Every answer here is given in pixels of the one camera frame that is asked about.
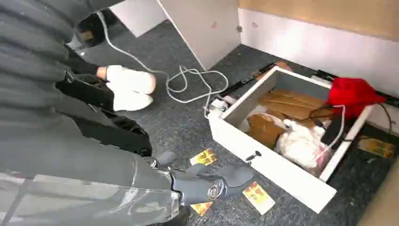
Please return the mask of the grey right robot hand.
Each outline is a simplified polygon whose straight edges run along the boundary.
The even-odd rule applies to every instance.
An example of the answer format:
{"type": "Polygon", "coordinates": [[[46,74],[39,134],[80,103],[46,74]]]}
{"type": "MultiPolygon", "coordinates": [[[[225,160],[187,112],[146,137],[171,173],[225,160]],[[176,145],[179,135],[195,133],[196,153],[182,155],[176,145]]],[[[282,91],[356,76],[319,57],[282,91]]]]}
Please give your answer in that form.
{"type": "Polygon", "coordinates": [[[84,137],[52,106],[0,106],[0,223],[3,226],[150,226],[170,223],[184,205],[240,194],[249,167],[209,174],[203,165],[167,169],[84,137]]]}

